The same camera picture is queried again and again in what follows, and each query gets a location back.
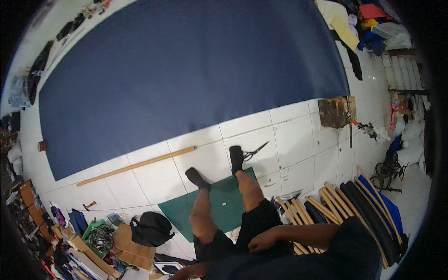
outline yellow fabric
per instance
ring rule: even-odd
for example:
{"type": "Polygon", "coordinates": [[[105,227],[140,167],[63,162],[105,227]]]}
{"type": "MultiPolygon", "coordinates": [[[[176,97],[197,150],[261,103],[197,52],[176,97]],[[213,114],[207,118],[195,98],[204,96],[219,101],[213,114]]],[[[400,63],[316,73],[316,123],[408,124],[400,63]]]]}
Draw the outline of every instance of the yellow fabric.
{"type": "Polygon", "coordinates": [[[372,26],[378,25],[379,23],[376,21],[376,19],[372,18],[369,20],[364,20],[361,22],[362,30],[370,29],[372,26]]]}
{"type": "Polygon", "coordinates": [[[340,15],[335,15],[330,24],[339,35],[341,41],[346,43],[347,46],[354,51],[356,46],[359,44],[359,40],[350,30],[348,25],[342,20],[340,15]]]}

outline person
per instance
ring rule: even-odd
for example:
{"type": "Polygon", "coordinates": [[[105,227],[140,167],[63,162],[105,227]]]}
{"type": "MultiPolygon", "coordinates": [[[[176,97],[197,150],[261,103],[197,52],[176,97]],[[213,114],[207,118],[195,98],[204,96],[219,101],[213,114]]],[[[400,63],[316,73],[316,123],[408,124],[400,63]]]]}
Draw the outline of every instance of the person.
{"type": "Polygon", "coordinates": [[[185,174],[199,188],[190,215],[198,263],[177,271],[170,279],[375,279],[381,255],[374,238],[357,217],[341,226],[313,224],[290,226],[280,221],[276,207],[266,200],[258,182],[242,171],[243,151],[230,147],[232,174],[238,180],[245,213],[234,244],[211,217],[211,185],[199,172],[185,174]],[[297,242],[326,250],[295,255],[297,242]]]}

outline scissors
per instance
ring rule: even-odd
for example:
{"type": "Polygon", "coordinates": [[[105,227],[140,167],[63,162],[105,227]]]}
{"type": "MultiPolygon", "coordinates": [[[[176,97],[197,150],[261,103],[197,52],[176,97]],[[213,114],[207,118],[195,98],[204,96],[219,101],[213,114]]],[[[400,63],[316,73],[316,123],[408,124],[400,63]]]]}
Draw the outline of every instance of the scissors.
{"type": "Polygon", "coordinates": [[[243,161],[250,160],[256,153],[258,153],[261,149],[263,149],[263,147],[266,146],[266,144],[268,144],[268,143],[269,143],[269,141],[267,141],[266,143],[261,145],[258,149],[254,150],[253,152],[244,152],[243,153],[243,161]]]}

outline white wall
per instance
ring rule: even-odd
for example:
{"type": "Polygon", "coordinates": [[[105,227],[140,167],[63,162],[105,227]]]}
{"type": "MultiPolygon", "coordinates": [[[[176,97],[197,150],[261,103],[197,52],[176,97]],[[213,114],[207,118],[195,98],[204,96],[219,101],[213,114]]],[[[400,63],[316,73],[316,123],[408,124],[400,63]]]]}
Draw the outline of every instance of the white wall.
{"type": "Polygon", "coordinates": [[[1,96],[0,116],[19,110],[18,108],[12,108],[8,103],[8,88],[10,87],[12,77],[20,72],[20,69],[31,67],[45,44],[49,40],[55,40],[56,34],[64,25],[75,19],[76,15],[81,12],[82,6],[90,2],[92,1],[57,0],[42,23],[38,27],[29,29],[26,32],[8,71],[8,76],[4,84],[4,92],[1,96]]]}

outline black sock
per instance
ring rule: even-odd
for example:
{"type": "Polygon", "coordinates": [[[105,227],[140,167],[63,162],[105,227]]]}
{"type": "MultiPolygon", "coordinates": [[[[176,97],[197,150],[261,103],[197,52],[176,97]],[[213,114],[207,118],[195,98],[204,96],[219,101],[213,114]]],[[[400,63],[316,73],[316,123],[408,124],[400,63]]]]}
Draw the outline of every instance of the black sock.
{"type": "Polygon", "coordinates": [[[243,150],[241,146],[231,146],[230,151],[230,162],[232,163],[232,174],[235,175],[238,170],[243,170],[243,150]]]}
{"type": "Polygon", "coordinates": [[[187,171],[185,171],[185,175],[188,180],[198,186],[199,189],[207,189],[210,191],[211,185],[201,177],[201,174],[199,174],[194,167],[190,167],[187,171]]]}

